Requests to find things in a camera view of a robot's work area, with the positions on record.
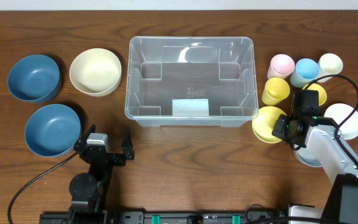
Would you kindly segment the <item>yellow small bowl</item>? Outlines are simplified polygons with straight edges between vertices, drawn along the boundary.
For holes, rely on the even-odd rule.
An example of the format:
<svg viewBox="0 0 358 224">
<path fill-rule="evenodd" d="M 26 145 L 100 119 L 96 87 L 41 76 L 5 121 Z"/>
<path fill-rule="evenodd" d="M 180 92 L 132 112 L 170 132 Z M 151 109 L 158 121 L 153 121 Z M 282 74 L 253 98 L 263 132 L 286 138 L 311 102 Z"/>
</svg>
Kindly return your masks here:
<svg viewBox="0 0 358 224">
<path fill-rule="evenodd" d="M 262 142 L 275 144 L 281 141 L 281 139 L 272 135 L 272 131 L 275 122 L 281 114 L 286 113 L 275 106 L 265 106 L 259 109 L 259 114 L 252 121 L 252 130 L 255 136 Z"/>
</svg>

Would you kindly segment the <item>light grey small bowl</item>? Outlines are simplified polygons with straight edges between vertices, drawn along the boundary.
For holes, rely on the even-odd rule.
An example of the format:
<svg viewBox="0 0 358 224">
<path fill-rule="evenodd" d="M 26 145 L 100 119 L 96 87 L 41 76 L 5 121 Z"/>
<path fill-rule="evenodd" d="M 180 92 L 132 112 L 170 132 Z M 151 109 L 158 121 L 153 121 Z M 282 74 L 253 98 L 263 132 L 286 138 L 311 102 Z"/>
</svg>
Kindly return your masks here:
<svg viewBox="0 0 358 224">
<path fill-rule="evenodd" d="M 293 153 L 298 161 L 306 166 L 322 167 L 318 158 L 308 148 L 300 148 L 297 151 L 293 151 Z"/>
</svg>

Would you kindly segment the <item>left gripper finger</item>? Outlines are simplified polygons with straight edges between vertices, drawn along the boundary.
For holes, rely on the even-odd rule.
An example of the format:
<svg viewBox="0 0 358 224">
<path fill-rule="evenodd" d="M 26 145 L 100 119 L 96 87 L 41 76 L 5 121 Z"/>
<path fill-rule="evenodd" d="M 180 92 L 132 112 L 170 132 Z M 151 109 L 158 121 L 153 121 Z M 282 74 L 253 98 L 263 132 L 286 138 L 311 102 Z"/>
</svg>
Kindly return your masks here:
<svg viewBox="0 0 358 224">
<path fill-rule="evenodd" d="M 129 128 L 126 129 L 124 139 L 122 140 L 121 149 L 127 160 L 134 160 L 134 148 L 131 141 L 131 131 Z"/>
<path fill-rule="evenodd" d="M 94 133 L 96 130 L 96 125 L 92 124 L 89 129 L 77 140 L 74 145 L 74 150 L 76 152 L 83 152 L 88 147 L 87 139 L 91 133 Z"/>
</svg>

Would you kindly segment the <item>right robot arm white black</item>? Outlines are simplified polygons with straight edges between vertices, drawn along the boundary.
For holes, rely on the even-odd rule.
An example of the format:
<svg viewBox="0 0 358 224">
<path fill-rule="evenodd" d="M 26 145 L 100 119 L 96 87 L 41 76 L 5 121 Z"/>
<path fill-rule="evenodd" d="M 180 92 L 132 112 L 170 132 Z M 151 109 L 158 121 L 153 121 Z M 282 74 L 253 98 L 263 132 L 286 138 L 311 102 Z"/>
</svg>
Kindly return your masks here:
<svg viewBox="0 0 358 224">
<path fill-rule="evenodd" d="M 317 158 L 332 183 L 321 220 L 358 223 L 358 156 L 339 134 L 336 122 L 321 116 L 281 114 L 272 135 L 293 150 L 308 149 Z"/>
</svg>

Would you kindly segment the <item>white small bowl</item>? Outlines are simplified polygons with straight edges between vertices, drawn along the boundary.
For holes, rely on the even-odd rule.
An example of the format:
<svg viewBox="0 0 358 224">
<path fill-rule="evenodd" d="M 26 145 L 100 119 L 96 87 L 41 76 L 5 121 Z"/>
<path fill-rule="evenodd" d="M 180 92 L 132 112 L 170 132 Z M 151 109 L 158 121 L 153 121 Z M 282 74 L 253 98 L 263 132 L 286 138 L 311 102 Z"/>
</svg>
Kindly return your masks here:
<svg viewBox="0 0 358 224">
<path fill-rule="evenodd" d="M 332 118 L 337 124 L 340 124 L 352 111 L 353 107 L 344 103 L 336 103 L 327 108 L 324 117 Z M 358 136 L 357 111 L 340 127 L 340 131 L 345 140 L 354 139 Z"/>
</svg>

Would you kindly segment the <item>cream white cup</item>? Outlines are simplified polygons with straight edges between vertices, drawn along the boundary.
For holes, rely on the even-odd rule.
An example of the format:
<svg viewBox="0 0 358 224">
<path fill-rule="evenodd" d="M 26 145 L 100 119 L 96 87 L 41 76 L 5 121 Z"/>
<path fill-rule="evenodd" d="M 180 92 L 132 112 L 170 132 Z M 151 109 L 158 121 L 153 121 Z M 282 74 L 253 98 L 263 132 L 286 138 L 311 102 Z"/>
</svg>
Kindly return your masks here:
<svg viewBox="0 0 358 224">
<path fill-rule="evenodd" d="M 327 75 L 337 75 L 343 69 L 343 61 L 341 60 L 341 58 L 336 54 L 332 53 L 322 55 L 318 61 L 318 65 L 318 78 L 325 77 Z"/>
</svg>

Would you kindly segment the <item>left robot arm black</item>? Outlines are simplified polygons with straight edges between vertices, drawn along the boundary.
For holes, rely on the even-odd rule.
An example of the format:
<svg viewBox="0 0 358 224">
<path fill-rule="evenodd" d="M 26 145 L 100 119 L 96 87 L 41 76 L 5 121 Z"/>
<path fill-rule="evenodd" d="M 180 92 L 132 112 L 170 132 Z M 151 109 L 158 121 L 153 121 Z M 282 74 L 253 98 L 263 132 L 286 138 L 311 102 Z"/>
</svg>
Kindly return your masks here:
<svg viewBox="0 0 358 224">
<path fill-rule="evenodd" d="M 74 176 L 69 184 L 69 224 L 107 224 L 114 221 L 113 212 L 105 209 L 112 170 L 115 166 L 125 166 L 128 160 L 135 157 L 130 129 L 125 131 L 121 153 L 110 153 L 108 136 L 95 131 L 96 126 L 91 125 L 73 148 L 80 159 L 89 164 L 89 170 Z"/>
</svg>

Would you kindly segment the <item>light blue cup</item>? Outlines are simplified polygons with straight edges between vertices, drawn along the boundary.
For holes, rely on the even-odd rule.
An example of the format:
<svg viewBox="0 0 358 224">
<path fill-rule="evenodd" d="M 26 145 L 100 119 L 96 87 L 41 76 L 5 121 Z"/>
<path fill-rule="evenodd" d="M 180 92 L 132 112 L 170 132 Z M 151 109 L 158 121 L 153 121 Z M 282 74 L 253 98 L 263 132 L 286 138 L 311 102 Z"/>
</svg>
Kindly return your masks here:
<svg viewBox="0 0 358 224">
<path fill-rule="evenodd" d="M 303 88 L 319 75 L 319 65 L 310 58 L 297 61 L 295 69 L 290 76 L 290 83 L 297 88 Z"/>
</svg>

